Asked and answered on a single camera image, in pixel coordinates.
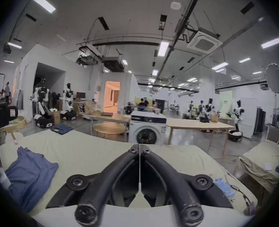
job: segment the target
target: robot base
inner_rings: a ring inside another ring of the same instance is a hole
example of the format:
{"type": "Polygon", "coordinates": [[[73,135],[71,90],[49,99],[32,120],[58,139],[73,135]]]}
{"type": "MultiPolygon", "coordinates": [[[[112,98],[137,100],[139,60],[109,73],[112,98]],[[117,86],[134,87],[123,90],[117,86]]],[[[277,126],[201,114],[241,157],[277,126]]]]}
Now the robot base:
{"type": "Polygon", "coordinates": [[[53,118],[50,115],[35,115],[35,125],[39,126],[40,128],[48,128],[53,125],[53,118]]]}
{"type": "Polygon", "coordinates": [[[242,133],[237,132],[236,130],[229,130],[228,139],[231,141],[241,141],[242,133]]]}
{"type": "Polygon", "coordinates": [[[61,119],[74,120],[76,116],[76,111],[61,111],[61,119]]]}

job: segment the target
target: concrete floor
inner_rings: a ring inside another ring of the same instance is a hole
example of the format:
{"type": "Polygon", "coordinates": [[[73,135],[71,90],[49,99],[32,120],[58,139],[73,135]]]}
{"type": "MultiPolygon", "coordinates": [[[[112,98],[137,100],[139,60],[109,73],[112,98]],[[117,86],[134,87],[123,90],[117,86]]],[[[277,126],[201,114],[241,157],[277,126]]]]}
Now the concrete floor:
{"type": "MultiPolygon", "coordinates": [[[[81,119],[81,117],[77,117],[76,120],[67,121],[61,119],[61,123],[72,127],[74,130],[90,134],[90,121],[86,119],[81,119]]],[[[44,131],[46,129],[41,129],[38,126],[35,126],[34,123],[28,123],[25,128],[20,129],[19,132],[23,134],[23,136],[27,136],[30,134],[34,134],[40,131],[44,131]]],[[[168,143],[168,138],[170,134],[170,128],[167,128],[166,131],[166,139],[165,144],[168,143]]],[[[241,142],[232,142],[228,140],[227,147],[225,154],[226,155],[236,155],[240,156],[247,152],[248,150],[252,149],[256,145],[260,143],[260,141],[264,140],[266,132],[260,134],[258,136],[254,136],[251,140],[243,138],[241,142]]],[[[197,130],[174,130],[173,137],[172,137],[172,145],[196,145],[201,148],[204,152],[208,153],[212,158],[219,159],[216,160],[219,164],[221,164],[226,170],[230,173],[233,173],[235,170],[235,164],[228,164],[224,161],[220,160],[223,149],[224,149],[224,142],[226,139],[225,133],[217,132],[214,134],[213,143],[210,145],[212,134],[211,133],[203,133],[197,130]]],[[[119,141],[124,142],[124,136],[119,136],[119,141]]],[[[225,161],[236,163],[234,157],[227,157],[225,161]]]]}

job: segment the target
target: ceiling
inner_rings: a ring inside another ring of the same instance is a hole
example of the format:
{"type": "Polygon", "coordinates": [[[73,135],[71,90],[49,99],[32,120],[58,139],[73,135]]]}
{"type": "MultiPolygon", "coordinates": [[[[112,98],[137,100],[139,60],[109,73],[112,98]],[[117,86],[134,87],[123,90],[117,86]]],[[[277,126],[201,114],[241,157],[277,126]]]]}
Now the ceiling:
{"type": "MultiPolygon", "coordinates": [[[[167,40],[172,44],[175,27],[190,0],[47,0],[56,10],[50,14],[40,5],[30,0],[22,13],[13,32],[13,38],[21,40],[23,52],[27,53],[39,43],[67,58],[75,61],[78,57],[80,43],[87,37],[91,43],[111,41],[145,41],[167,40]],[[172,10],[170,3],[180,2],[180,10],[172,10]],[[25,17],[28,13],[36,19],[25,17]],[[158,29],[160,15],[167,15],[165,28],[158,29]],[[98,17],[104,17],[109,30],[104,30],[98,17]]],[[[194,29],[199,27],[219,34],[219,40],[231,40],[222,49],[217,49],[210,56],[213,65],[204,64],[205,54],[187,48],[186,41],[179,40],[170,54],[160,78],[167,78],[166,84],[177,87],[191,77],[203,78],[201,67],[215,66],[224,61],[225,74],[215,73],[215,84],[225,85],[238,82],[231,79],[240,76],[240,81],[264,77],[264,70],[269,63],[279,65],[279,44],[262,49],[261,44],[279,37],[275,23],[267,16],[256,0],[198,0],[194,12],[189,18],[194,29]],[[240,11],[250,2],[254,7],[246,14],[240,11]],[[263,17],[262,21],[248,26],[252,21],[263,17]],[[251,60],[239,63],[245,58],[251,60]]],[[[192,32],[185,31],[187,36],[192,32]]],[[[160,71],[165,57],[154,57],[158,46],[149,45],[112,45],[107,56],[118,56],[128,62],[128,70],[136,76],[138,82],[148,83],[152,70],[160,71]]],[[[189,83],[187,89],[197,88],[199,81],[189,83]]]]}

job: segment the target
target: chair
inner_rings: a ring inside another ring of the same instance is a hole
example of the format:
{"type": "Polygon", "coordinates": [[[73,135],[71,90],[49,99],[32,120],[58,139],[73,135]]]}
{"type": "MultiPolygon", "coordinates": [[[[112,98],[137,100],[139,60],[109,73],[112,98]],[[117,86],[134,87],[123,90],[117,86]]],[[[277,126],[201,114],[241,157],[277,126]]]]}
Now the chair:
{"type": "Polygon", "coordinates": [[[145,106],[145,105],[139,105],[139,106],[138,106],[138,110],[139,110],[139,111],[145,111],[145,109],[146,109],[146,106],[145,106]]]}

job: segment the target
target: paper bag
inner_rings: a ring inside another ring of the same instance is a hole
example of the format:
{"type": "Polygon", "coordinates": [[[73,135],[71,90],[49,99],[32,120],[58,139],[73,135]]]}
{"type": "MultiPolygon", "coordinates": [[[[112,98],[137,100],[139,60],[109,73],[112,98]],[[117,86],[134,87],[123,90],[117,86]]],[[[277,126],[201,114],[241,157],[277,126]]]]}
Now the paper bag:
{"type": "Polygon", "coordinates": [[[218,122],[218,116],[216,112],[211,113],[211,122],[217,123],[218,122]]]}

